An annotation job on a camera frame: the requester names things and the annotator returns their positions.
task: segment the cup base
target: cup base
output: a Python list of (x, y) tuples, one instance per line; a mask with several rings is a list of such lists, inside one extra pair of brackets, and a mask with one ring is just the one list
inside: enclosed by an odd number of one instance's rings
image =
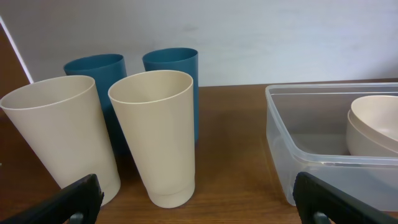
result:
[(102, 192), (104, 192), (104, 199), (102, 200), (101, 206), (104, 206), (110, 202), (116, 196), (116, 194), (118, 194), (119, 189), (120, 178), (117, 176), (117, 178), (112, 180), (106, 187), (101, 188)]
[(148, 192), (148, 195), (150, 200), (161, 208), (175, 208), (187, 202), (192, 197), (194, 191), (195, 181), (176, 194), (159, 195)]

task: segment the clear plastic container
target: clear plastic container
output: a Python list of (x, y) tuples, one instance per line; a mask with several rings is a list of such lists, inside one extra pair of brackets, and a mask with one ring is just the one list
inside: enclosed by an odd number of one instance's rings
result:
[(364, 203), (398, 211), (398, 157), (351, 156), (347, 112), (361, 96), (398, 96), (398, 83), (271, 85), (267, 140), (287, 201), (296, 175), (309, 172)]

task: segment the tall tumbler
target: tall tumbler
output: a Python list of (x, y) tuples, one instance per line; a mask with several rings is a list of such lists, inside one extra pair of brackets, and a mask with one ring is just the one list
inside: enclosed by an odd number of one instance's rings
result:
[(93, 78), (26, 85), (3, 97), (0, 107), (61, 188), (96, 174), (103, 205), (117, 194), (119, 174)]
[(126, 139), (108, 97), (111, 85), (127, 76), (123, 56), (103, 54), (79, 58), (67, 63), (63, 69), (67, 75), (88, 75), (95, 79), (113, 152), (115, 155), (129, 153)]
[(195, 142), (199, 135), (198, 105), (198, 52), (189, 48), (170, 48), (155, 50), (142, 58), (145, 71), (176, 70), (189, 74), (193, 78), (193, 103), (195, 109)]
[(163, 208), (184, 204), (195, 190), (192, 77), (139, 73), (108, 94), (149, 198)]

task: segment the blue cup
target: blue cup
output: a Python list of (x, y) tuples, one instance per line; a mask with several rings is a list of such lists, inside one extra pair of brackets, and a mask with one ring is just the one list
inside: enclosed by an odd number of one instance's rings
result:
[(63, 69), (67, 75), (87, 75), (94, 78), (113, 152), (115, 155), (130, 153), (108, 97), (111, 85), (127, 76), (123, 56), (103, 54), (79, 58), (67, 63)]
[(189, 48), (170, 48), (155, 50), (142, 58), (145, 71), (176, 70), (189, 74), (193, 78), (193, 106), (195, 124), (195, 142), (198, 140), (198, 51)]

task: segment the wooden surface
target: wooden surface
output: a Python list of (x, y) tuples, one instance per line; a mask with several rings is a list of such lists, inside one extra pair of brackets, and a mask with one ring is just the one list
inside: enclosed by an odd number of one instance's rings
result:
[[(97, 223), (301, 223), (282, 193), (266, 140), (265, 85), (200, 88), (196, 189), (181, 207), (150, 202), (130, 157), (122, 186)], [(0, 220), (58, 191), (13, 127), (0, 119)]]

